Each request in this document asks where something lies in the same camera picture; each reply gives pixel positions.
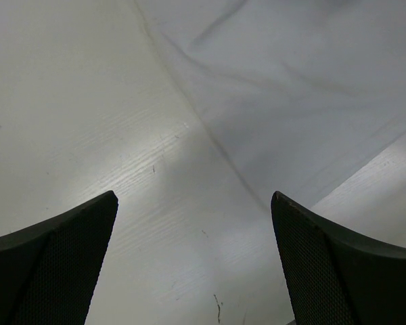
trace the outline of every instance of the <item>scratch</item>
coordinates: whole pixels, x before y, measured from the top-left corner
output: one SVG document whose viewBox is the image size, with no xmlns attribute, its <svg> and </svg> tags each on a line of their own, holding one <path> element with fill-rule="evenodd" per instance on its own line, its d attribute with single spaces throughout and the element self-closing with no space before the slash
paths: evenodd
<svg viewBox="0 0 406 325">
<path fill-rule="evenodd" d="M 215 301 L 217 302 L 218 306 L 218 324 L 221 324 L 221 306 L 219 305 L 217 295 L 214 295 Z"/>
</svg>

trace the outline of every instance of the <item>dark stain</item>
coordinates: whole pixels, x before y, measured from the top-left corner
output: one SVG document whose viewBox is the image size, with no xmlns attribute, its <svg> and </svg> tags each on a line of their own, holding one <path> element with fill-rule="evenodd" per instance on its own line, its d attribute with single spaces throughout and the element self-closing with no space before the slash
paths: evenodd
<svg viewBox="0 0 406 325">
<path fill-rule="evenodd" d="M 218 324 L 221 324 L 221 306 L 219 305 L 217 295 L 214 295 L 215 301 L 217 302 L 218 306 Z"/>
</svg>

